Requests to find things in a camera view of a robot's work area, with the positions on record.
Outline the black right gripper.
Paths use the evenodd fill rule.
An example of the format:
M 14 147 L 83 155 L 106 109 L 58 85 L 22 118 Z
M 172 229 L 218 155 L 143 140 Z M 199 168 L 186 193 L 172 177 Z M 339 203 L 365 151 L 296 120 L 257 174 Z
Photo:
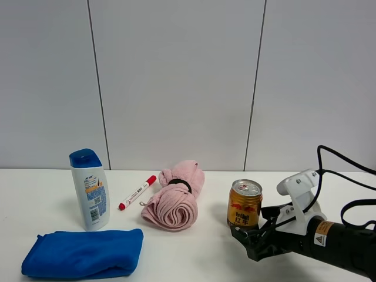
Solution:
M 307 257 L 312 257 L 308 235 L 301 236 L 291 233 L 277 231 L 274 228 L 277 218 L 282 208 L 287 208 L 291 212 L 292 203 L 262 207 L 262 217 L 266 223 L 259 230 L 258 234 L 250 233 L 240 227 L 231 226 L 231 235 L 246 250 L 248 258 L 254 261 L 260 261 L 268 257 L 277 256 L 289 252 L 294 252 Z

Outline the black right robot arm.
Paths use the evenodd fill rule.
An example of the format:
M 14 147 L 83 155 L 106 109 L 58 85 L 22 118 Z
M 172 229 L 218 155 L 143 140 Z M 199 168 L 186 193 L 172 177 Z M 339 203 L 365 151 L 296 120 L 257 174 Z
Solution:
M 247 257 L 260 261 L 269 257 L 297 253 L 375 281 L 375 231 L 356 230 L 314 216 L 304 235 L 272 229 L 277 217 L 291 203 L 261 209 L 267 220 L 260 230 L 231 227 L 231 235 L 246 249 Z

